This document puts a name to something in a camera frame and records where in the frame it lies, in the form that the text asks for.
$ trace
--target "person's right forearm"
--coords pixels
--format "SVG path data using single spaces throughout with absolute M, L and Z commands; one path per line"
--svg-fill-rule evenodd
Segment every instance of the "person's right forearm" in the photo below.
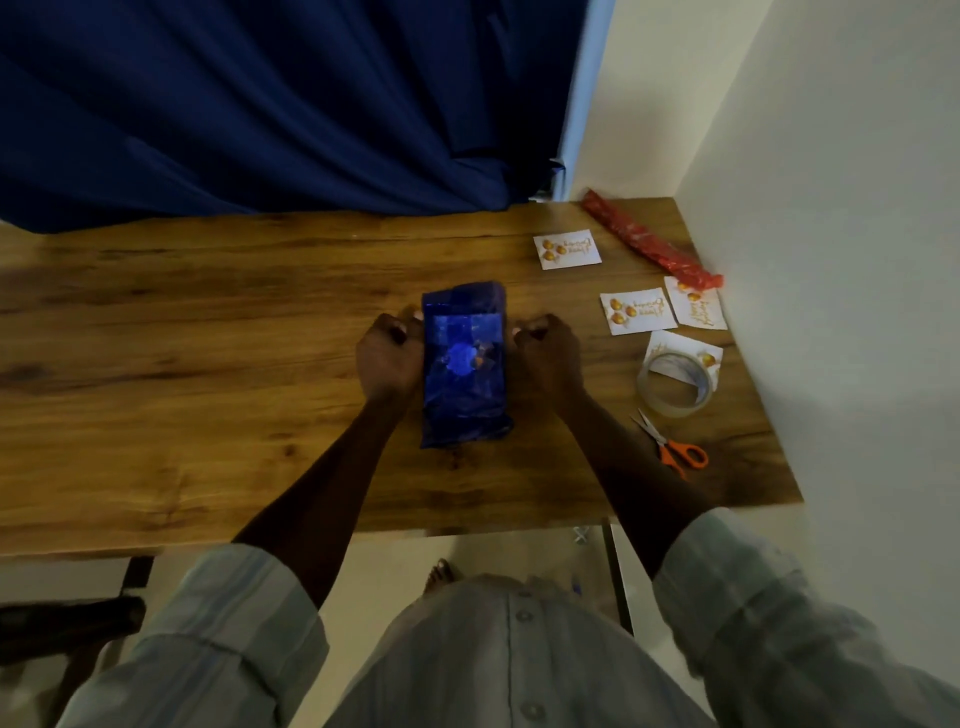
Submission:
M 667 550 L 713 504 L 666 468 L 652 441 L 628 432 L 586 391 L 554 402 L 603 486 L 650 578 Z

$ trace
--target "clear adhesive tape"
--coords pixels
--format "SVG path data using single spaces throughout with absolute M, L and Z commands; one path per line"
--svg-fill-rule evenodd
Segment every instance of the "clear adhesive tape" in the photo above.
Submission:
M 680 407 L 654 392 L 650 384 L 650 368 L 658 362 L 669 364 L 689 377 L 697 388 L 697 399 L 693 404 L 689 407 Z M 698 409 L 703 409 L 710 401 L 713 396 L 713 380 L 710 378 L 707 367 L 697 357 L 683 352 L 661 352 L 651 356 L 640 369 L 640 373 L 636 375 L 636 390 L 647 404 L 664 417 L 686 417 Z

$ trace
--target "person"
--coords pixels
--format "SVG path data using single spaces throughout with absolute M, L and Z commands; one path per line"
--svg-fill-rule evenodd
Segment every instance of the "person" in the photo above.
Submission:
M 791 556 L 712 507 L 590 397 L 564 322 L 547 316 L 514 338 L 653 579 L 719 725 L 960 725 L 959 691 L 899 664 L 868 621 L 825 603 Z M 200 560 L 130 659 L 74 695 L 63 728 L 289 723 L 327 653 L 317 612 L 422 360 L 422 323 L 381 315 L 357 345 L 366 403 L 352 425 Z M 629 634 L 559 590 L 448 581 L 442 565 L 328 726 L 714 724 Z

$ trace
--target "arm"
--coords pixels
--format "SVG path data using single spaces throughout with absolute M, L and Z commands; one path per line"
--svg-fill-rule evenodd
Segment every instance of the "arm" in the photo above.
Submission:
M 373 471 L 422 370 L 422 322 L 382 314 L 357 344 L 364 408 L 300 480 L 233 540 L 286 564 L 318 609 L 337 578 Z
M 576 438 L 653 578 L 677 537 L 712 504 L 662 465 L 646 437 L 640 440 L 628 432 L 587 394 L 580 372 L 580 342 L 563 321 L 548 314 L 516 328 L 514 341 L 534 380 Z
M 384 314 L 356 356 L 367 402 L 353 424 L 233 544 L 201 557 L 130 659 L 77 691 L 60 728 L 290 722 L 328 651 L 317 611 L 420 381 L 422 324 Z
M 960 724 L 960 692 L 898 663 L 874 627 L 826 603 L 796 561 L 641 447 L 584 390 L 555 316 L 515 329 L 654 581 L 660 612 L 721 726 Z

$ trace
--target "sleeve cuff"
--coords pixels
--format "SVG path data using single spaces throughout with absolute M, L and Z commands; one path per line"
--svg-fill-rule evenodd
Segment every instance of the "sleeve cuff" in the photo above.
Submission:
M 300 581 L 274 556 L 230 544 L 209 551 L 144 630 L 185 637 L 238 654 L 289 722 L 313 685 L 329 646 Z
M 732 511 L 714 508 L 667 551 L 654 579 L 663 620 L 692 667 L 717 632 L 755 595 L 789 573 L 796 559 L 751 531 Z

